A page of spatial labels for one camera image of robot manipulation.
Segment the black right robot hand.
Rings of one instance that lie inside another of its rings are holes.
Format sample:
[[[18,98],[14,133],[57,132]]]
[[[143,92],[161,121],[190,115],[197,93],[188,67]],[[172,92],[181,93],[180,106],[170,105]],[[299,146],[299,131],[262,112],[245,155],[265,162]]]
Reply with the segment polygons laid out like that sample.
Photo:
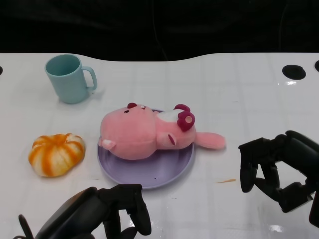
[[[293,130],[274,139],[259,138],[240,145],[240,184],[244,193],[257,186],[288,213],[312,201],[309,222],[319,225],[319,145]],[[284,162],[305,177],[305,184],[294,182],[280,187],[277,162]]]

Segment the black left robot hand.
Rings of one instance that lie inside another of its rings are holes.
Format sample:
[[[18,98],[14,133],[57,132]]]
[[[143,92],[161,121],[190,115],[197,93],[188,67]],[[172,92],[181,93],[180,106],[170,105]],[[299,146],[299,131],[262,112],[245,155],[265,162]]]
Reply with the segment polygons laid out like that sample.
[[[37,239],[74,239],[104,226],[108,239],[133,239],[152,232],[140,184],[89,187],[68,199],[43,225]]]

